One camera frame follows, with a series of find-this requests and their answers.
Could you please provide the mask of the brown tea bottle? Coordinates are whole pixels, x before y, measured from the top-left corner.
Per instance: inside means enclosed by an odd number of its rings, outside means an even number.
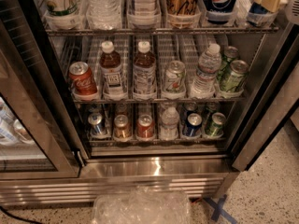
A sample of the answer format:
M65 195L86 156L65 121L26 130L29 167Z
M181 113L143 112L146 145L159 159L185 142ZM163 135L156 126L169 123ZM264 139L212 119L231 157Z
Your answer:
M138 53L133 63L134 92L137 94L151 94L156 86L156 59L150 51L149 41L138 43Z
M104 41L101 48L100 68L104 81L104 91L110 95L125 93L120 54L115 50L111 41Z

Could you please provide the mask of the white diet soda can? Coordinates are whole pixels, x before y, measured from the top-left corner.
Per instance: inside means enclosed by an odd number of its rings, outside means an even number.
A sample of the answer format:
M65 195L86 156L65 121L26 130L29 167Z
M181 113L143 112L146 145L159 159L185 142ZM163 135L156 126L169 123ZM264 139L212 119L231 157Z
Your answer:
M165 68L164 91L179 93L183 91L185 64L181 61L171 61Z

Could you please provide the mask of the blue tape cross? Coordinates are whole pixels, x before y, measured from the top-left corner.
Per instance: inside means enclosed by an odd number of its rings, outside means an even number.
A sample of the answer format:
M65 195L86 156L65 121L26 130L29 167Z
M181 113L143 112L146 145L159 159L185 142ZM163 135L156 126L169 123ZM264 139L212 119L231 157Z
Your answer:
M226 199L227 195L224 194L218 199L217 202L213 201L211 198L205 198L204 201L214 209L211 216L211 219L213 221L218 221L220 217L224 217L227 221L230 222L230 224L237 224L236 219L223 209Z

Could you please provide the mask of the orange brown can bottom shelf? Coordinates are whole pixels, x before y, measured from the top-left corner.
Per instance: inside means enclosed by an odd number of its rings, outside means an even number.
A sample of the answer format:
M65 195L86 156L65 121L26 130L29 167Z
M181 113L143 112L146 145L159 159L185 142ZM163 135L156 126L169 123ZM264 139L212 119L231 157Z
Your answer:
M118 115L114 118L114 136L119 139L131 136L129 119L126 115Z

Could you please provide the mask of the green can bottom shelf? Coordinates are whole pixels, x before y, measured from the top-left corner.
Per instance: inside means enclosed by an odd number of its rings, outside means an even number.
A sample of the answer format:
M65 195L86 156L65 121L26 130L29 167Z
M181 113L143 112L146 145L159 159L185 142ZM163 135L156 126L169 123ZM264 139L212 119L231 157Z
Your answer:
M206 123L205 133L209 136L219 136L222 133L226 117L220 113L214 113Z

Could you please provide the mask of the clear plastic container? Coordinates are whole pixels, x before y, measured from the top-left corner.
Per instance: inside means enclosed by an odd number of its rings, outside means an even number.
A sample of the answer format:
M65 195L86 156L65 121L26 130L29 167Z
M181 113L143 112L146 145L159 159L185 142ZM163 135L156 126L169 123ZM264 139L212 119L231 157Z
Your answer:
M191 204L181 190L136 188L98 196L91 224L191 224Z

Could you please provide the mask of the clear water bottle shelf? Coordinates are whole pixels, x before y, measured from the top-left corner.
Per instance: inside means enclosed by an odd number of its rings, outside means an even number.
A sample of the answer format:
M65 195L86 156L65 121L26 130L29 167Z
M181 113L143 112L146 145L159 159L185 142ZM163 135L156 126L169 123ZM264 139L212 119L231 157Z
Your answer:
M88 0L87 20L90 28L94 30L119 29L120 0Z
M214 82L221 67L221 47L211 43L200 55L195 75L192 79L190 96L210 98L214 93Z

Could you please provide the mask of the water bottle bottom shelf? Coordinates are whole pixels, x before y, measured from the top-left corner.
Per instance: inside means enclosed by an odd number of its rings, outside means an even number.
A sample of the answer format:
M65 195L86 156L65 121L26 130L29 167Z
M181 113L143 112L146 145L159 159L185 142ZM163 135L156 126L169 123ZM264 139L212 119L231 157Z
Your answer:
M160 136L163 140L174 140L178 137L179 113L170 106L161 116Z

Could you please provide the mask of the blue pepsi can bottom shelf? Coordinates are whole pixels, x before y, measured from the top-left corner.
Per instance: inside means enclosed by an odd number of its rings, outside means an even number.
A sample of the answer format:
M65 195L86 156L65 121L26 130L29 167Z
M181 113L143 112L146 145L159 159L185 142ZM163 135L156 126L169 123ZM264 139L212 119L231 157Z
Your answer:
M182 134L188 137L195 137L202 125L202 118L197 113L191 113L184 124Z

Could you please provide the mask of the red bull can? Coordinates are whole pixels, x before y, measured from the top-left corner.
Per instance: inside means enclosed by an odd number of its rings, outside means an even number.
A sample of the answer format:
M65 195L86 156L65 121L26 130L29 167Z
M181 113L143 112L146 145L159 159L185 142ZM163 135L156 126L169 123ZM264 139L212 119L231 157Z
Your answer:
M247 16L247 22L256 27L263 27L273 18L275 13L267 11L252 0L252 5Z

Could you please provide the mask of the green soda can front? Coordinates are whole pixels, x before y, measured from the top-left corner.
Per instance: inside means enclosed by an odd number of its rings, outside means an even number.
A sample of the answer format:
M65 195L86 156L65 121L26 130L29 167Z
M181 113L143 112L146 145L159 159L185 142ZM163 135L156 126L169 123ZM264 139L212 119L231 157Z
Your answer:
M220 90L225 92L238 92L249 72L249 65L242 60L232 61L222 75Z

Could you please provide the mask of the glass fridge door left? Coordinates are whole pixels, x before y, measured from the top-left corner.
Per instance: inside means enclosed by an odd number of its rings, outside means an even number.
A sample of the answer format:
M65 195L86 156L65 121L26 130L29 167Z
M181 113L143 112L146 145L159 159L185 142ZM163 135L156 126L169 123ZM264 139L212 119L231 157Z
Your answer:
M78 112L61 68L65 39L46 32L44 0L0 0L0 94L24 131L1 146L1 182L78 177Z

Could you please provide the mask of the green soda can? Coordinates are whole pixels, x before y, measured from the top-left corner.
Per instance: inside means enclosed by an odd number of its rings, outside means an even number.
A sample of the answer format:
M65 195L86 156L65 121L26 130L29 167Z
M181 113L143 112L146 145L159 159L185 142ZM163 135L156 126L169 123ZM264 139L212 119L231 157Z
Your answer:
M238 92L249 72L249 65L242 60L232 61L222 75L220 90L225 92Z
M221 67L217 74L217 80L220 81L225 68L234 60L239 59L239 51L236 47L228 46L224 48L224 52L221 58Z

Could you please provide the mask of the open fridge door right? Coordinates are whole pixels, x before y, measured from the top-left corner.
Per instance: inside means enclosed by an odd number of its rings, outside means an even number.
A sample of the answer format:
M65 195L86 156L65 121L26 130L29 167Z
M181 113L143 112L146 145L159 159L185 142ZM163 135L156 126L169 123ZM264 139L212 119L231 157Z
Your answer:
M287 61L290 64L270 93L269 104L261 110L261 117L254 121L253 131L245 138L244 146L233 162L233 167L238 171L247 171L257 161L280 128L298 108L298 53Z

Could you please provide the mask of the brown tea bottle right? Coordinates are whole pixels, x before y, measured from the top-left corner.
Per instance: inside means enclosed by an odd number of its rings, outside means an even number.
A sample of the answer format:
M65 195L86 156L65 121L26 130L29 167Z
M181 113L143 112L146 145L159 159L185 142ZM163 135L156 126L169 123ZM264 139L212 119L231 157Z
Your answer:
M138 53L133 63L134 92L137 94L151 94L156 86L156 59L150 51L149 41L138 43Z

